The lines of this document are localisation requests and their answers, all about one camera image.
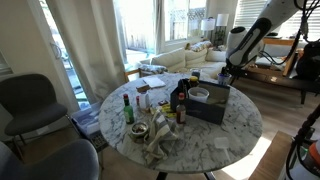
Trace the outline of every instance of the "bottle label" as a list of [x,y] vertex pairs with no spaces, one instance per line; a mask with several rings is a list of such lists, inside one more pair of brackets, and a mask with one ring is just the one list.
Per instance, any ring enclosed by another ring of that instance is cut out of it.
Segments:
[[130,123],[130,115],[129,112],[124,112],[124,117],[126,118],[126,122]]
[[186,122],[186,111],[180,112],[180,123],[184,124]]

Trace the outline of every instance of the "green bottle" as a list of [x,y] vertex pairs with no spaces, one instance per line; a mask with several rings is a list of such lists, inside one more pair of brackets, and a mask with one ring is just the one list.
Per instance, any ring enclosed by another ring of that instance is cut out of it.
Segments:
[[123,112],[126,118],[126,123],[132,124],[134,123],[133,109],[132,109],[132,106],[130,105],[128,94],[123,95],[123,100],[125,105],[123,108]]

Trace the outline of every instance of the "wall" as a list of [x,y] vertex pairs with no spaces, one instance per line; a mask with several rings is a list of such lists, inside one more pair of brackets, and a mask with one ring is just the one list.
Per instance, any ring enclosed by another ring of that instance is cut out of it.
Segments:
[[[72,112],[77,110],[77,102],[65,71],[61,73],[62,62],[54,57],[49,44],[52,40],[50,30],[43,21],[39,7],[39,2],[34,0],[0,1],[0,49],[13,73],[36,72],[46,75],[53,83],[58,102]],[[0,127],[3,128],[8,116],[1,111],[0,108]],[[50,129],[67,123],[64,118]],[[7,138],[0,129],[0,140]]]
[[[233,28],[237,3],[237,0],[208,0],[207,18],[213,17],[214,19],[217,19],[218,14],[229,14],[228,26],[226,28],[224,40],[225,43],[227,42],[228,33]],[[215,30],[212,32],[212,40],[214,39],[214,32]]]

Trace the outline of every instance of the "marble tabletop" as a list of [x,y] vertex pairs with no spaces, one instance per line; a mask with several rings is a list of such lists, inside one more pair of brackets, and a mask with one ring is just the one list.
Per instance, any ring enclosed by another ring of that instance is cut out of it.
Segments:
[[[170,93],[177,87],[178,80],[188,78],[186,74],[156,75],[166,86],[149,90],[151,103],[170,101]],[[217,83],[216,80],[200,77],[200,80]],[[134,109],[135,121],[147,122],[150,113],[138,110],[135,97],[139,94],[136,87],[145,84],[143,79],[126,83],[112,92],[101,106],[99,123],[101,133],[109,145],[128,159],[146,166],[143,158],[143,144],[134,143],[128,133],[132,125],[125,122],[123,113],[123,94],[129,95]],[[167,173],[202,173],[221,169],[246,155],[256,145],[262,134],[262,118],[254,103],[237,89],[230,87],[229,100],[221,125],[187,116],[180,138],[176,141],[168,158],[152,169]],[[229,140],[229,161],[222,149],[217,149],[214,139],[227,137]]]

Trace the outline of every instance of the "glass door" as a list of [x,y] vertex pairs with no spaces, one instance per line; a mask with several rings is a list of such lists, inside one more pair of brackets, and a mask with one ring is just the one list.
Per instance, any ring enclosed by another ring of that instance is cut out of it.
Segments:
[[68,75],[69,81],[71,83],[73,92],[76,96],[76,99],[78,101],[78,105],[80,109],[86,109],[90,107],[90,103],[88,102],[87,96],[85,92],[82,89],[82,85],[79,81],[79,78],[77,76],[76,70],[74,69],[72,65],[72,60],[70,56],[68,55],[68,52],[66,50],[66,47],[63,43],[63,40],[60,36],[59,30],[56,26],[56,23],[52,17],[52,14],[48,8],[48,5],[45,0],[39,0],[42,10],[44,12],[45,18],[47,20],[47,23],[50,27],[52,37],[55,41],[55,43],[52,43],[54,49],[56,49],[56,58],[59,58],[64,65],[64,69]]

